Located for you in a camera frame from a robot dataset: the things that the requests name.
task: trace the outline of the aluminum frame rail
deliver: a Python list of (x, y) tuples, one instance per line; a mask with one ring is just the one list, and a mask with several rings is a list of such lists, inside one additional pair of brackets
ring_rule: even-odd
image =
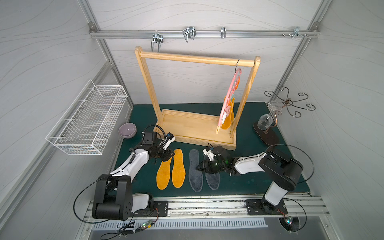
[[(160, 34), (164, 39), (184, 38), (182, 30), (164, 31), (95, 31), (90, 32), (92, 38), (128, 38), (128, 39), (152, 39), (154, 34)], [(294, 30), (226, 30), (224, 38), (291, 38)], [(304, 38), (317, 38), (319, 31), (299, 30)], [(196, 30), (194, 38), (223, 38), (220, 30)]]
[[(246, 199), (262, 199), (263, 194), (250, 195), (218, 195), (218, 196), (192, 196), (192, 197), (155, 197), (156, 201), (168, 201), (168, 216), (161, 217), (166, 219), (252, 219), (255, 217), (281, 217), (282, 215), (257, 215), (247, 214), (244, 205)], [(305, 209), (308, 217), (319, 216), (327, 218), (330, 216), (322, 197), (312, 196), (309, 193), (290, 193), (287, 198), (300, 203)], [(303, 209), (294, 201), (284, 200), (288, 214), (293, 217), (305, 216)], [(91, 200), (85, 213), (84, 220), (97, 222), (100, 219), (92, 218), (93, 200)], [(134, 220), (147, 219), (148, 217), (136, 217)], [(94, 224), (85, 224), (79, 229), (76, 240), (89, 239)]]

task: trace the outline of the yellow insole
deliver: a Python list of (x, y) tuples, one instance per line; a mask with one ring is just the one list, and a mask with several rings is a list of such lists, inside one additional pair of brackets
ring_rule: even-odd
[(160, 190), (164, 190), (168, 186), (169, 179), (170, 179), (170, 162), (171, 162), (171, 160), (172, 160), (172, 158), (170, 158), (166, 162), (162, 161), (161, 165), (157, 171), (156, 184)]
[(235, 118), (235, 114), (233, 113), (234, 104), (235, 104), (235, 98), (232, 98), (232, 101), (229, 102), (229, 106), (231, 107), (230, 116), (227, 116), (225, 118), (224, 123), (221, 125), (221, 128), (224, 130), (228, 129), (232, 125), (233, 119)]
[(174, 152), (175, 156), (173, 156), (172, 183), (176, 188), (180, 188), (183, 186), (185, 179), (183, 152), (181, 149), (176, 149)]

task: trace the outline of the gray insole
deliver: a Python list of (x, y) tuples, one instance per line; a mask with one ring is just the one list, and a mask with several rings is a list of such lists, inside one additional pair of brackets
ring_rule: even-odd
[(199, 151), (192, 149), (189, 151), (189, 172), (188, 179), (193, 191), (199, 192), (203, 188), (203, 173), (196, 170), (199, 164)]
[[(208, 161), (209, 158), (207, 155), (204, 154), (204, 160)], [(205, 179), (207, 180), (208, 186), (212, 190), (217, 190), (218, 186), (220, 185), (220, 173), (210, 174), (205, 173)]]

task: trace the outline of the ventilation slot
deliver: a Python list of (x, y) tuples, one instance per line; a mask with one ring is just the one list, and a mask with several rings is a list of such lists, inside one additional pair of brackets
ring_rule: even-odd
[[(136, 229), (143, 225), (150, 219), (135, 220), (132, 227), (128, 227), (127, 230)], [(93, 228), (93, 230), (119, 230), (122, 226), (125, 226), (129, 222), (111, 220), (109, 223), (99, 223)], [(150, 229), (199, 229), (199, 228), (256, 228), (256, 227), (268, 227), (265, 224), (263, 217), (254, 218), (216, 218), (216, 219), (159, 219)]]

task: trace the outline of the purple bowl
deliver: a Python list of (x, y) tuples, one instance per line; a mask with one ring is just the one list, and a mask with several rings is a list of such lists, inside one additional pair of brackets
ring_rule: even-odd
[(123, 124), (119, 128), (119, 134), (123, 138), (132, 138), (133, 136), (135, 136), (136, 132), (137, 132), (136, 125), (130, 122)]

